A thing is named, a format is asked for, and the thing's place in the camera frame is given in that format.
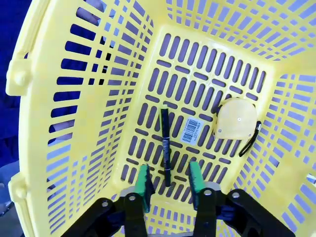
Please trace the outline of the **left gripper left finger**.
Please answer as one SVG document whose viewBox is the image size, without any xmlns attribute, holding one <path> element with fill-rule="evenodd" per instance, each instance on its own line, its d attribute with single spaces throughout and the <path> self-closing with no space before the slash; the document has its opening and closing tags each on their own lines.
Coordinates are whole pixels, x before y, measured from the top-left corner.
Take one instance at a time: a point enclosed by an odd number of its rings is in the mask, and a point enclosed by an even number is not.
<svg viewBox="0 0 316 237">
<path fill-rule="evenodd" d="M 146 237 L 145 214 L 155 189 L 148 165 L 139 169 L 135 186 L 122 190 L 117 201 L 99 198 L 63 234 L 64 237 L 111 237 L 124 227 L 128 237 Z"/>
</svg>

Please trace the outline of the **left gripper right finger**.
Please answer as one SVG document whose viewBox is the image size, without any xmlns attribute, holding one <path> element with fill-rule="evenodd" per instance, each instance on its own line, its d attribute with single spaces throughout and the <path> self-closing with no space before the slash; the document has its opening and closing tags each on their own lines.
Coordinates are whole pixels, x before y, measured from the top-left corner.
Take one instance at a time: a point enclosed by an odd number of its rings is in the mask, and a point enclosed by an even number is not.
<svg viewBox="0 0 316 237">
<path fill-rule="evenodd" d="M 241 237 L 293 237 L 295 234 L 242 189 L 224 194 L 220 185 L 205 182 L 200 165 L 189 162 L 189 182 L 197 211 L 193 236 L 214 237 L 222 220 Z"/>
</svg>

